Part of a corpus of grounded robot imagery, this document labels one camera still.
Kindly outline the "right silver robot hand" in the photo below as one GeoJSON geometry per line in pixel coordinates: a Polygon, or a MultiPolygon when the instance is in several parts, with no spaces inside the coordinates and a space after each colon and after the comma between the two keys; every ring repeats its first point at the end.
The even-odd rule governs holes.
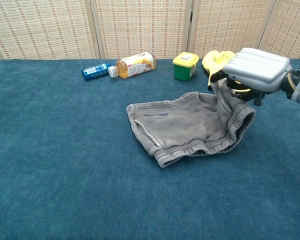
{"type": "Polygon", "coordinates": [[[210,78],[211,83],[227,80],[227,86],[238,91],[237,97],[246,102],[254,100],[260,106],[265,95],[280,90],[281,83],[292,70],[290,59],[256,48],[245,47],[210,78]]]}

